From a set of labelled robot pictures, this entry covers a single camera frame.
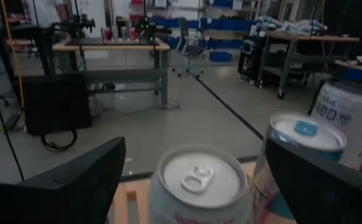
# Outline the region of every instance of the pull tab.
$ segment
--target pull tab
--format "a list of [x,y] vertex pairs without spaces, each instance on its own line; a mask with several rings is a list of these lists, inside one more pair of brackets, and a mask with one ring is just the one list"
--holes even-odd
[[318,126],[304,121],[298,121],[294,126],[294,131],[303,136],[314,137],[317,135]]
[[[213,179],[213,168],[209,168],[206,165],[196,166],[181,180],[181,185],[188,191],[199,194],[208,188]],[[191,186],[191,182],[197,183],[199,186]]]

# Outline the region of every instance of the table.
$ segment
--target table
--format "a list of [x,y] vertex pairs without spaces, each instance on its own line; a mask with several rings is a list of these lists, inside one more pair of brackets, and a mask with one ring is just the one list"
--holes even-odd
[[[158,42],[158,45],[99,45],[99,46],[81,46],[82,50],[153,50],[154,51],[154,68],[160,68],[159,59],[160,55],[159,52],[162,54],[161,58],[161,68],[165,69],[168,66],[168,53],[170,51],[170,46],[163,42]],[[59,42],[52,46],[52,50],[54,52],[75,52],[80,50],[79,46],[67,46],[65,42]],[[76,69],[73,66],[77,67],[77,62],[72,62],[72,60],[76,60],[76,57],[71,57],[71,65],[72,69]]]
[[[278,98],[283,99],[285,97],[284,89],[287,76],[289,73],[310,73],[312,71],[301,71],[299,69],[291,69],[291,63],[333,63],[335,60],[347,60],[348,54],[351,50],[351,46],[348,46],[343,55],[301,55],[296,54],[297,42],[298,41],[327,41],[327,42],[348,42],[356,43],[360,39],[356,37],[338,37],[338,36],[306,36],[306,35],[293,35],[283,32],[267,31],[266,46],[264,48],[261,68],[258,75],[258,87],[262,85],[263,71],[273,73],[281,77],[278,88]],[[268,58],[269,46],[272,39],[283,39],[290,41],[289,47],[287,48],[287,55],[283,68],[281,67],[270,67],[266,65]]]
[[352,68],[352,69],[357,69],[357,70],[362,71],[362,65],[350,65],[348,62],[342,62],[341,60],[336,60],[335,64],[342,66],[342,67]]
[[[242,164],[242,168],[251,178],[254,173],[255,162],[247,162]],[[111,223],[114,224],[128,224],[129,223],[129,211],[128,202],[137,203],[137,213],[139,224],[149,223],[149,187],[151,186],[150,179],[141,179],[131,182],[119,183],[114,199],[112,201],[112,210],[108,214],[109,217],[113,217]],[[294,220],[288,220],[282,218],[273,213],[268,214],[263,224],[296,224]]]
[[[160,92],[162,108],[167,108],[167,67],[168,52],[170,47],[163,42],[158,45],[65,45],[59,42],[53,45],[54,52],[70,52],[70,60],[73,70],[78,70],[75,51],[77,50],[153,50],[154,68],[149,69],[125,69],[125,70],[98,70],[84,71],[86,82],[91,86],[91,94],[118,93],[125,91],[154,91],[155,95]],[[99,84],[105,83],[153,83],[152,88],[138,88],[132,90],[104,90],[97,89]]]

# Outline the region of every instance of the workbench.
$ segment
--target workbench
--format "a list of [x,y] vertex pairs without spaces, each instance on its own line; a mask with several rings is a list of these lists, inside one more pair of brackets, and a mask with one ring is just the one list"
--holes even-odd
[[[360,41],[356,37],[339,37],[339,36],[309,36],[309,35],[293,35],[283,32],[267,31],[266,32],[266,46],[262,53],[261,67],[258,75],[258,87],[262,85],[262,76],[263,71],[270,72],[275,75],[280,76],[279,88],[278,88],[278,98],[283,99],[285,97],[285,83],[287,76],[290,73],[311,73],[312,71],[302,71],[301,69],[291,69],[291,63],[333,63],[335,60],[347,60],[348,54],[351,50],[351,45],[349,45],[343,55],[302,55],[297,54],[297,42],[298,41],[316,41],[316,42],[347,42],[347,43],[357,43]],[[266,65],[266,61],[269,55],[269,46],[271,40],[273,39],[283,39],[290,41],[289,47],[287,48],[287,55],[285,59],[285,64],[282,67],[270,67]]]
[[343,62],[341,60],[336,60],[335,61],[336,65],[339,65],[341,67],[345,67],[345,68],[352,68],[352,69],[357,69],[357,70],[361,70],[362,71],[362,65],[350,65],[348,62]]
[[123,70],[98,70],[84,71],[88,86],[97,87],[99,84],[105,83],[149,83],[152,87],[138,88],[131,90],[104,90],[90,89],[91,94],[118,93],[125,91],[153,91],[155,95],[160,92],[162,108],[167,107],[167,67],[168,67],[168,52],[170,47],[163,42],[158,42],[157,45],[65,45],[65,42],[60,42],[53,45],[54,52],[70,52],[70,60],[72,70],[78,69],[78,64],[75,57],[75,52],[78,50],[146,50],[154,51],[154,67],[149,69],[123,69]]
[[[81,47],[79,47],[77,45],[69,46],[69,45],[65,45],[65,42],[59,42],[52,46],[52,50],[54,52],[75,52],[80,49],[81,50],[146,50],[146,51],[153,50],[154,51],[154,68],[167,69],[170,46],[163,42],[158,42],[158,45],[99,45],[99,46],[84,45]],[[72,65],[72,70],[78,69],[77,62],[71,61],[71,65]]]

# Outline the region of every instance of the aluminum can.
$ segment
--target aluminum can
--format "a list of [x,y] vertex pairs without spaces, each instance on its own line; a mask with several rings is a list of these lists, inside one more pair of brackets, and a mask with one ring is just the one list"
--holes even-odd
[[340,164],[360,169],[362,165],[362,83],[351,80],[328,82],[322,87],[312,117],[338,128],[347,137]]
[[246,174],[229,153],[206,144],[167,151],[152,176],[151,224],[246,224],[251,195]]
[[111,28],[104,28],[104,39],[105,40],[112,40],[112,30]]
[[265,155],[267,139],[281,140],[335,161],[347,144],[344,134],[324,121],[298,113],[272,115],[253,175],[253,223],[267,223],[266,219],[274,215],[294,219],[269,168]]

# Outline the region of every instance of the gray floor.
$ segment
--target gray floor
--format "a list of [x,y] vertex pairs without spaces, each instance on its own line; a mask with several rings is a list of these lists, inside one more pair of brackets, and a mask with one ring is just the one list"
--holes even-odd
[[[88,61],[89,69],[124,68],[124,53],[111,54],[111,59]],[[128,52],[126,56],[127,68],[150,67],[153,64],[146,52]],[[183,58],[172,54],[171,65],[184,63]],[[235,62],[222,65],[200,59],[196,63],[204,66],[202,80],[261,133],[265,132],[269,117],[275,111],[306,113],[308,110],[312,97],[309,88],[292,86],[286,99],[279,101],[276,88],[258,89],[239,79],[236,67],[227,66]],[[38,59],[23,58],[22,66],[27,75],[40,72]],[[6,76],[0,76],[0,93],[8,88]],[[98,99],[106,107],[112,107],[108,95],[101,95]],[[170,110],[157,109],[159,99],[149,92],[117,94],[114,108],[118,111],[146,111],[129,115],[105,112],[93,121],[92,128],[79,130],[79,140],[70,150],[62,153],[48,152],[39,138],[23,131],[11,133],[11,140],[26,178],[63,164],[116,136],[126,138],[129,160],[124,167],[124,175],[153,171],[160,155],[179,144],[207,143],[227,150],[235,157],[255,156],[259,152],[261,141],[192,77],[179,78],[169,72],[169,106]],[[3,110],[6,117],[15,111],[15,107]],[[51,136],[55,141],[65,141],[67,137],[65,133]],[[18,181],[14,159],[0,132],[0,182]]]

